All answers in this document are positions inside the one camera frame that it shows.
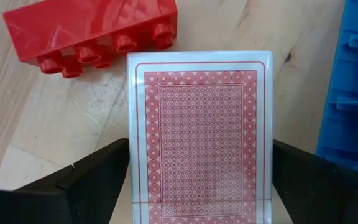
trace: red lego brick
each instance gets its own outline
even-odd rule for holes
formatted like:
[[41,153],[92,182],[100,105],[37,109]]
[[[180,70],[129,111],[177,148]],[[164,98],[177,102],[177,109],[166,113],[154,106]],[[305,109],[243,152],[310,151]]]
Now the red lego brick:
[[171,47],[177,16],[175,0],[45,0],[4,13],[19,60],[64,78],[126,52]]

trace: circle pattern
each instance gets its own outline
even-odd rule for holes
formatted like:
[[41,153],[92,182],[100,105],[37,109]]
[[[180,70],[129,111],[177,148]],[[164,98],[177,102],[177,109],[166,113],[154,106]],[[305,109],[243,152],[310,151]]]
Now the circle pattern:
[[152,207],[158,207],[161,205],[161,199],[160,197],[153,195],[149,198],[149,203]]
[[157,134],[159,131],[159,126],[156,123],[149,123],[146,126],[147,133],[149,134]]
[[209,224],[207,218],[199,218],[197,224]]
[[245,172],[245,178],[247,180],[254,180],[255,179],[255,170],[253,169],[246,169],[246,172]]
[[253,95],[256,93],[256,86],[254,84],[248,83],[244,85],[244,93],[246,95]]
[[244,74],[240,71],[235,71],[232,75],[234,83],[242,83],[244,81]]
[[159,208],[151,208],[149,212],[150,218],[156,219],[161,217],[161,210]]
[[244,166],[247,168],[253,168],[255,166],[255,159],[253,157],[246,157],[244,159]]
[[254,119],[256,116],[256,112],[254,109],[252,108],[248,108],[244,111],[244,117],[248,120],[252,120]]
[[177,85],[179,83],[181,83],[181,73],[179,72],[174,72],[171,74],[171,78],[170,81],[172,82],[172,84]]
[[253,96],[247,96],[244,99],[244,105],[248,108],[253,108],[256,104],[256,99]]
[[222,217],[221,223],[222,224],[232,224],[233,222],[230,217]]
[[255,182],[254,181],[251,181],[251,180],[248,180],[245,184],[245,188],[246,190],[248,191],[253,191],[255,190]]
[[158,195],[160,193],[161,189],[158,184],[151,184],[149,186],[149,193],[152,195]]
[[196,73],[196,83],[204,84],[207,80],[207,75],[205,72],[197,72]]
[[197,224],[197,220],[195,218],[188,218],[186,224]]
[[149,98],[146,100],[146,107],[150,110],[155,110],[158,107],[158,100],[155,98]]
[[154,147],[151,147],[150,149],[147,150],[147,156],[150,159],[156,159],[160,157],[160,151]]
[[247,216],[244,217],[244,223],[255,224],[256,223],[256,217],[254,215],[247,215]]
[[167,72],[161,72],[159,75],[158,75],[158,82],[161,84],[161,85],[166,85],[169,83],[169,75]]
[[[171,182],[171,184],[167,184],[167,186],[163,186],[163,188],[161,187],[161,183],[160,183],[160,173],[163,172],[163,170],[165,169],[169,175],[164,175],[164,181],[165,181],[165,177],[167,177],[167,180],[169,178],[171,178],[172,180],[175,179],[181,179],[181,180],[191,180],[191,179],[195,179],[197,178],[197,175],[194,176],[194,174],[191,173],[191,171],[193,170],[193,168],[195,168],[195,172],[199,169],[202,171],[202,169],[204,169],[206,171],[206,175],[205,176],[210,176],[209,178],[211,178],[211,180],[213,180],[213,182],[222,178],[228,178],[228,181],[224,181],[222,183],[222,185],[226,186],[225,188],[221,188],[221,189],[216,189],[216,192],[218,194],[226,194],[226,192],[230,192],[230,191],[236,191],[236,188],[239,188],[242,190],[242,188],[244,187],[245,192],[243,192],[243,197],[247,200],[247,201],[252,201],[255,200],[255,182],[253,181],[255,179],[256,173],[255,173],[255,164],[256,161],[255,159],[252,157],[255,155],[256,150],[255,150],[255,146],[253,145],[253,143],[255,143],[255,129],[256,129],[256,125],[255,122],[253,121],[253,119],[255,119],[256,117],[256,112],[254,109],[254,106],[256,104],[256,99],[253,96],[253,94],[255,94],[256,92],[256,85],[254,83],[252,83],[252,80],[250,81],[249,79],[247,80],[248,76],[251,74],[251,78],[254,78],[254,81],[256,81],[256,77],[253,77],[252,73],[250,72],[245,72],[245,74],[243,72],[240,71],[235,71],[233,74],[231,74],[230,72],[224,71],[224,72],[220,72],[220,74],[218,72],[208,72],[208,74],[206,74],[205,72],[185,72],[185,73],[180,73],[180,72],[173,72],[171,73],[171,75],[169,75],[168,73],[165,72],[161,72],[157,74],[157,81],[159,84],[161,85],[167,85],[169,84],[169,82],[171,82],[173,85],[178,85],[178,84],[204,84],[206,82],[209,82],[211,84],[216,84],[218,82],[221,82],[223,84],[228,84],[230,82],[234,82],[234,83],[243,83],[243,91],[244,94],[246,94],[245,98],[244,98],[244,106],[246,106],[247,108],[245,108],[246,110],[244,111],[244,124],[243,124],[243,128],[244,131],[248,132],[243,136],[244,142],[246,143],[246,145],[244,146],[244,154],[247,155],[247,157],[244,159],[244,167],[247,167],[248,169],[241,169],[239,170],[239,172],[243,172],[244,173],[244,179],[246,180],[244,182],[244,184],[242,185],[241,182],[240,183],[236,183],[233,182],[232,180],[230,180],[230,178],[226,177],[226,174],[208,174],[209,170],[214,170],[213,166],[208,166],[209,163],[214,162],[216,163],[217,167],[221,167],[219,169],[222,170],[228,170],[228,169],[235,169],[236,167],[230,165],[230,163],[228,163],[227,165],[225,165],[225,163],[222,162],[229,162],[228,158],[225,158],[224,156],[221,157],[216,157],[214,159],[212,159],[211,161],[207,161],[207,159],[200,159],[200,160],[195,160],[194,162],[201,162],[199,166],[199,168],[197,167],[192,167],[190,166],[190,164],[193,164],[193,159],[190,157],[190,155],[193,155],[193,152],[188,152],[188,157],[186,156],[186,154],[184,154],[184,157],[179,157],[180,152],[178,150],[174,150],[174,149],[178,149],[178,148],[182,148],[182,147],[200,147],[200,148],[205,148],[210,146],[208,144],[208,142],[204,143],[202,141],[197,141],[196,137],[195,137],[195,141],[193,142],[181,142],[181,141],[170,141],[170,142],[160,142],[159,137],[161,136],[161,134],[158,134],[158,132],[161,130],[165,130],[168,131],[167,133],[169,133],[169,135],[167,136],[167,139],[183,139],[183,138],[189,138],[192,139],[193,135],[190,134],[191,131],[203,131],[203,130],[209,130],[208,126],[190,126],[189,130],[181,130],[180,129],[180,124],[182,122],[189,122],[189,124],[194,123],[196,121],[193,121],[191,119],[191,116],[185,116],[183,118],[183,120],[180,120],[178,118],[175,117],[169,117],[169,116],[163,116],[163,113],[161,113],[161,120],[158,122],[159,119],[159,113],[156,112],[155,110],[160,107],[161,110],[162,107],[167,106],[169,108],[175,108],[175,107],[180,107],[180,106],[191,106],[192,104],[194,105],[200,105],[202,106],[203,104],[205,106],[208,105],[214,105],[216,104],[216,106],[219,106],[219,104],[221,103],[222,106],[222,112],[223,113],[227,113],[231,110],[231,108],[233,108],[233,106],[235,105],[231,105],[230,104],[230,100],[229,101],[219,101],[219,100],[212,100],[214,99],[214,97],[217,97],[217,95],[215,95],[215,93],[210,92],[210,93],[202,93],[204,95],[200,95],[200,97],[204,98],[204,99],[211,99],[211,100],[204,100],[204,101],[191,101],[191,100],[186,100],[182,103],[178,102],[177,100],[175,100],[175,98],[178,96],[178,92],[172,92],[172,98],[174,100],[172,101],[164,101],[164,105],[159,105],[159,101],[154,98],[159,94],[159,91],[163,90],[163,87],[161,87],[160,89],[157,88],[157,86],[155,86],[155,84],[151,85],[151,82],[149,82],[149,84],[146,83],[146,88],[145,88],[145,94],[146,96],[148,96],[145,104],[146,104],[146,108],[149,110],[146,113],[146,120],[149,122],[149,124],[146,126],[146,130],[147,130],[147,145],[148,145],[148,150],[147,150],[147,157],[148,162],[147,162],[147,167],[149,170],[149,174],[148,174],[148,180],[149,180],[149,204],[150,204],[150,210],[149,210],[149,215],[150,215],[150,223],[154,223],[154,224],[220,224],[220,223],[224,223],[224,224],[229,224],[229,223],[244,223],[244,222],[248,222],[248,220],[243,219],[243,217],[241,216],[236,216],[236,217],[222,217],[222,218],[218,218],[218,217],[212,217],[209,220],[207,218],[188,218],[188,219],[182,219],[182,218],[176,218],[176,219],[171,219],[171,218],[163,218],[161,219],[162,216],[162,210],[159,207],[162,201],[161,197],[161,193],[162,191],[164,191],[163,195],[164,197],[166,197],[167,201],[172,200],[171,202],[181,202],[182,200],[186,203],[183,206],[179,206],[179,207],[175,207],[172,209],[175,210],[197,210],[197,209],[204,209],[204,210],[208,210],[210,208],[206,207],[205,205],[201,206],[201,207],[196,207],[194,205],[192,205],[191,200],[196,198],[177,198],[171,199],[170,195],[189,195],[189,194],[198,194],[197,190],[192,190],[192,187],[196,187],[193,186],[191,184],[189,184],[189,182],[184,182],[184,183],[179,183],[179,182]],[[185,93],[185,95],[187,95],[188,97],[192,97],[195,93],[198,94],[197,91],[188,91]],[[230,93],[231,95],[227,95],[228,97],[233,97],[235,95],[233,95],[233,93]],[[171,110],[169,113],[171,113],[172,115],[179,115],[181,113],[178,112],[178,110]],[[206,116],[202,117],[200,119],[211,119],[208,116],[208,113],[210,113],[208,110],[204,110],[204,111],[193,111],[193,110],[184,110],[182,112],[182,114],[197,114],[197,113],[203,113]],[[225,122],[230,121],[230,115],[227,116],[225,120]],[[162,121],[168,121],[169,123],[172,123],[174,125],[172,126],[162,126]],[[207,120],[207,122],[219,122],[219,118],[217,119],[212,119],[212,120]],[[238,126],[222,126],[221,128],[222,130],[225,129],[241,129],[241,125]],[[178,134],[178,131],[185,131],[188,135],[188,137],[184,137],[181,136],[180,134]],[[239,133],[238,136],[235,136],[232,134],[231,138],[241,138],[241,132]],[[217,147],[233,147],[231,146],[231,142],[218,142],[217,143]],[[167,150],[162,151],[161,155],[160,155],[160,150],[159,148],[161,147],[165,147]],[[203,153],[210,153],[208,152],[208,150],[205,150],[205,152],[195,152],[196,154],[203,154]],[[175,166],[174,164],[187,164],[186,165],[186,169],[184,168],[180,168]],[[208,183],[200,183],[200,186],[208,186]],[[255,212],[255,204],[249,203],[246,204],[246,206],[244,207],[244,212],[246,212],[246,214],[253,214]]]
[[157,160],[152,159],[147,163],[147,168],[151,171],[157,171],[160,169],[160,163]]
[[253,156],[253,155],[255,155],[255,152],[256,152],[256,149],[255,149],[255,146],[253,146],[253,145],[246,145],[244,148],[244,153],[247,156]]
[[161,224],[173,224],[172,220],[169,218],[164,218],[161,222]]
[[149,137],[147,137],[147,144],[151,147],[158,146],[158,141],[158,137],[155,135],[150,135]]
[[149,178],[149,181],[151,182],[151,183],[157,183],[158,181],[160,181],[160,174],[159,173],[157,173],[157,172],[151,172],[151,173],[149,173],[149,176],[148,176],[148,178]]
[[161,220],[150,219],[149,224],[161,224]]
[[247,133],[244,135],[244,141],[247,143],[247,144],[253,144],[255,143],[255,135],[253,133]]
[[192,84],[194,82],[194,79],[195,79],[195,77],[194,77],[193,72],[185,72],[183,74],[183,82],[185,84]]
[[247,192],[245,195],[244,195],[244,198],[246,201],[255,201],[256,200],[256,196],[254,193],[252,192]]
[[173,224],[185,224],[186,222],[182,218],[177,218],[173,221]]
[[208,81],[210,84],[216,84],[219,81],[219,74],[217,72],[208,73]]
[[209,220],[209,224],[221,224],[221,220],[218,217],[212,217]]
[[146,114],[146,119],[149,122],[156,122],[158,120],[158,113],[156,111],[149,111]]
[[247,132],[251,133],[251,132],[255,131],[255,128],[256,128],[256,125],[255,125],[255,122],[253,122],[253,121],[246,121],[244,123],[244,129]]
[[158,94],[158,88],[156,86],[150,85],[146,88],[146,95],[148,97],[155,97]]
[[221,73],[221,82],[227,84],[227,83],[230,83],[230,81],[231,81],[230,72],[222,72]]

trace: wood grain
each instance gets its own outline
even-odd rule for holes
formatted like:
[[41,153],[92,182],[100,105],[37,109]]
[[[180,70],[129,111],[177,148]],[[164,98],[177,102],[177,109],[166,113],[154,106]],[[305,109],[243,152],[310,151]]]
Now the wood grain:
[[[30,2],[35,1],[0,0],[0,166],[10,147],[33,155],[26,158],[35,162],[24,163],[29,169],[45,161],[65,166],[127,137],[125,58],[76,80],[41,75],[37,67],[18,62],[1,14]],[[180,0],[177,5],[178,38],[169,50],[273,52],[274,136],[314,152],[344,0]],[[30,175],[26,169],[5,172]],[[123,203],[130,200],[129,185],[125,188]]]

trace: red card back pattern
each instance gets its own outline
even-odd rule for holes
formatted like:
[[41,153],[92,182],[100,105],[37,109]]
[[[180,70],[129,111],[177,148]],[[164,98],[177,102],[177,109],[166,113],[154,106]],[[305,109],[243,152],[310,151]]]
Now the red card back pattern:
[[255,223],[257,71],[144,77],[149,223]]

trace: blue plastic object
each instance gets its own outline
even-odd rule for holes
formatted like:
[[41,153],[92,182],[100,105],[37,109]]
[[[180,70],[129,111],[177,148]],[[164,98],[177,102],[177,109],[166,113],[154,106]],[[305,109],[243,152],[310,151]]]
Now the blue plastic object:
[[358,170],[358,0],[347,0],[317,155]]

